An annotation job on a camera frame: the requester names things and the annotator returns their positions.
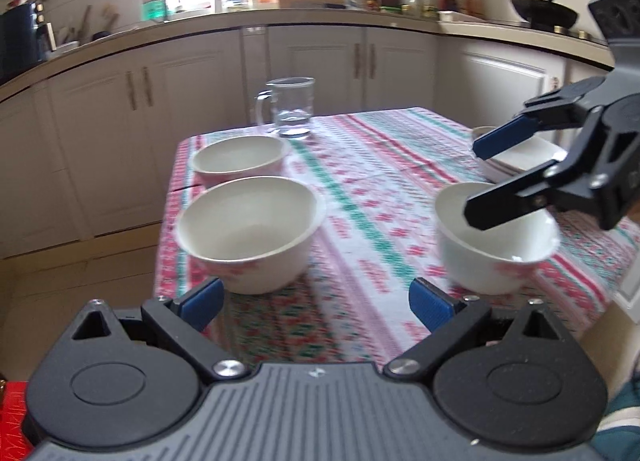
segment wok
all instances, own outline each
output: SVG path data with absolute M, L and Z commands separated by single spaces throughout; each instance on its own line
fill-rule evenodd
M 532 25 L 571 28 L 578 19 L 577 12 L 554 0 L 511 0 L 511 4 L 518 15 Z

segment kitchen counter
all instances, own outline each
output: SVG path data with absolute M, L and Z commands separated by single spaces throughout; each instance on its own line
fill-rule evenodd
M 188 35 L 278 24 L 348 24 L 397 28 L 435 35 L 479 38 L 527 46 L 540 51 L 561 54 L 603 69 L 610 69 L 614 64 L 610 51 L 601 44 L 516 26 L 471 22 L 434 22 L 359 10 L 249 10 L 180 19 L 121 32 L 85 44 L 76 50 L 34 67 L 0 86 L 0 101 L 68 69 L 114 53 Z

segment stack of plates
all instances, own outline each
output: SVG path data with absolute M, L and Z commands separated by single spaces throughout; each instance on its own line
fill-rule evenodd
M 471 131 L 472 143 L 494 129 L 495 127 L 476 127 Z M 488 160 L 477 159 L 485 178 L 493 183 L 500 183 L 549 160 L 561 162 L 565 157 L 566 151 L 563 148 L 539 136 L 532 136 Z

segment glass measuring cup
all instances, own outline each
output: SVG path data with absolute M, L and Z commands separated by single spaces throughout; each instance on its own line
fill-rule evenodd
M 271 122 L 268 132 L 275 132 L 283 138 L 304 138 L 311 132 L 311 118 L 314 114 L 315 78 L 279 78 L 267 82 L 267 91 L 255 99 L 255 121 L 265 125 L 262 116 L 262 102 L 271 99 Z

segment cabinet handle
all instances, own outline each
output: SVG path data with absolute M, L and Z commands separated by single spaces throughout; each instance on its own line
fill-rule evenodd
M 360 43 L 359 42 L 356 42 L 356 44 L 353 47 L 353 61 L 354 61 L 353 77 L 360 78 Z
M 376 77 L 376 45 L 372 44 L 369 48 L 369 78 L 374 79 Z
M 154 92 L 151 89 L 151 79 L 149 78 L 149 68 L 144 66 L 142 68 L 142 75 L 145 78 L 145 93 L 146 93 L 146 103 L 149 107 L 154 106 Z
M 138 105 L 136 104 L 136 94 L 133 91 L 133 73 L 127 71 L 127 91 L 129 92 L 129 104 L 131 104 L 131 109 L 133 111 L 138 110 Z

